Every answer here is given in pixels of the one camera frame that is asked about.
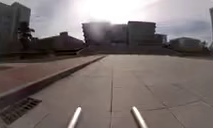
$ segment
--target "palm tree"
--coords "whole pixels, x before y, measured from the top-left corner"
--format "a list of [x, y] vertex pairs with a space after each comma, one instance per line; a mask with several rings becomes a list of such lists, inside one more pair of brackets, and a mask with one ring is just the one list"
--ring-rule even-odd
[[28, 22], [20, 22], [18, 28], [18, 38], [22, 44], [22, 53], [29, 49], [29, 42], [32, 40], [31, 32], [35, 32], [34, 29], [29, 27]]

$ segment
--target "drain grate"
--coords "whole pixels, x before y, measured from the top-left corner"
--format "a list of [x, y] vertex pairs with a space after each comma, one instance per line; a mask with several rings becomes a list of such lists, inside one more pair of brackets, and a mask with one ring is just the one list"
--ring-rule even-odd
[[16, 102], [13, 105], [9, 105], [3, 109], [0, 109], [0, 117], [6, 124], [11, 124], [16, 121], [18, 118], [23, 116], [29, 110], [37, 106], [41, 100], [33, 98], [25, 98]]

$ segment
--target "sunlight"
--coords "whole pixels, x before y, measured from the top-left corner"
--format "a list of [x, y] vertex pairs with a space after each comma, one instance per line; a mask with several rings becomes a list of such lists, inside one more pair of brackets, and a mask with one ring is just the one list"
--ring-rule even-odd
[[133, 14], [158, 0], [85, 0], [80, 8], [91, 20], [125, 23]]

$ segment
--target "metal bar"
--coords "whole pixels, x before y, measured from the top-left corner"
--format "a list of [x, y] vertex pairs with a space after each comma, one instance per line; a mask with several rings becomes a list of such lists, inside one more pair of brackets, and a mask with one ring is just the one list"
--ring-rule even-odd
[[143, 117], [141, 116], [140, 112], [138, 111], [138, 109], [133, 106], [132, 107], [132, 114], [136, 120], [136, 122], [138, 123], [140, 128], [148, 128], [146, 122], [144, 121]]
[[73, 115], [73, 118], [71, 119], [71, 121], [69, 122], [69, 126], [67, 128], [75, 128], [76, 124], [78, 122], [80, 113], [82, 111], [81, 107], [78, 107]]

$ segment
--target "concrete plaza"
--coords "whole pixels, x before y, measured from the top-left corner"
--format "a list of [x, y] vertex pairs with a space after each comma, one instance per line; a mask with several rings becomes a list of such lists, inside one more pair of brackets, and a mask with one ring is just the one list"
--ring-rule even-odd
[[109, 55], [36, 93], [42, 100], [11, 128], [213, 128], [213, 61], [171, 56]]

